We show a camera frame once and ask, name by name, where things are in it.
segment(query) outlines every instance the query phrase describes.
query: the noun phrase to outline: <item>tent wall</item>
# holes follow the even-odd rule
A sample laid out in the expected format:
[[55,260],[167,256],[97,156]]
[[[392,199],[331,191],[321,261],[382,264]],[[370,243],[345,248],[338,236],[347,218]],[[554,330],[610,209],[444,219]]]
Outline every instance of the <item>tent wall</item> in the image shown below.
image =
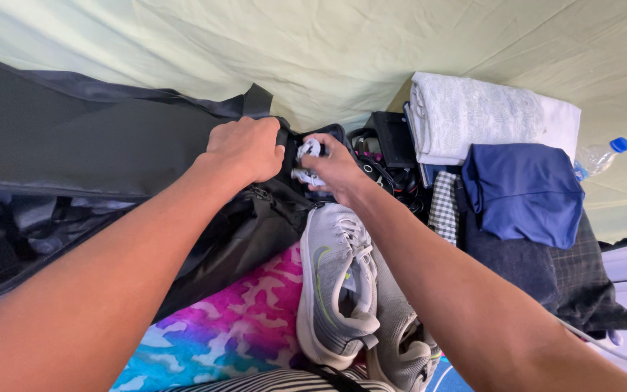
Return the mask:
[[[422,70],[572,102],[580,144],[627,137],[620,0],[0,0],[0,61],[212,100],[256,82],[298,130],[399,110]],[[599,239],[627,236],[627,153],[584,187]]]

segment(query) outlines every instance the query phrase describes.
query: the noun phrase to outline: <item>checkered fabric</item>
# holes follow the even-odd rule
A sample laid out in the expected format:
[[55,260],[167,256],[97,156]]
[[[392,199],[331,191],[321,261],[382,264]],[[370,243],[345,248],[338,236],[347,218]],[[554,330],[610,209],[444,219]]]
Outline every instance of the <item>checkered fabric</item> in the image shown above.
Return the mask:
[[627,309],[616,302],[586,213],[582,212],[575,245],[568,250],[551,248],[550,255],[560,293],[556,316],[584,332],[627,329]]
[[456,174],[439,172],[433,186],[432,204],[430,206],[430,218],[427,225],[456,246],[456,232],[458,230],[458,209],[456,208],[456,195],[454,194],[454,182],[460,178]]

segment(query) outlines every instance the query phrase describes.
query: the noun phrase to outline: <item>shoelace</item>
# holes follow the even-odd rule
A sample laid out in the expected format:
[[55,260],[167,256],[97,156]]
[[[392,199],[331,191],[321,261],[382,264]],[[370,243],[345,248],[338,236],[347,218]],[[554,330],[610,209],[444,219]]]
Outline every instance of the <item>shoelace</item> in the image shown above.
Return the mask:
[[344,244],[346,240],[353,248],[353,257],[367,264],[374,277],[376,277],[376,265],[371,262],[370,253],[373,247],[369,233],[352,218],[341,218],[333,226],[341,230],[338,234],[340,236],[340,244]]

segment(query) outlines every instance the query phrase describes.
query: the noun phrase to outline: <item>shoe sole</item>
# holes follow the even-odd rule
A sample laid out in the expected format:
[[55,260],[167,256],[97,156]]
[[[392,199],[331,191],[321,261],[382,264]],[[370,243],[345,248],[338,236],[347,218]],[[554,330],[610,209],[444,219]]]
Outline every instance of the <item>shoe sole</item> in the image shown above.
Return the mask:
[[328,365],[337,370],[345,370],[352,365],[356,354],[342,356],[331,352],[321,344],[314,332],[314,277],[311,273],[311,254],[309,253],[309,226],[304,230],[300,242],[302,252],[303,286],[302,296],[297,310],[297,339],[302,352],[311,361],[319,365]]
[[366,351],[366,373],[369,376],[369,379],[383,381],[392,387],[396,392],[407,392],[396,387],[392,382],[390,382],[388,377],[384,374],[384,371],[381,370],[381,363],[379,363],[379,356],[376,353],[376,347],[372,347],[371,350]]

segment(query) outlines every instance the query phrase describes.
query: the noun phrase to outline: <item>folded blue shirt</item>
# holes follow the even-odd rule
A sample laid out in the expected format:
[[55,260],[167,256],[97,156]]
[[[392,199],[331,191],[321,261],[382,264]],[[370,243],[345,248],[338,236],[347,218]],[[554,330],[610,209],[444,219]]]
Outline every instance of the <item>folded blue shirt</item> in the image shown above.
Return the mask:
[[461,178],[484,232],[560,249],[575,243],[585,192],[562,149],[473,144]]

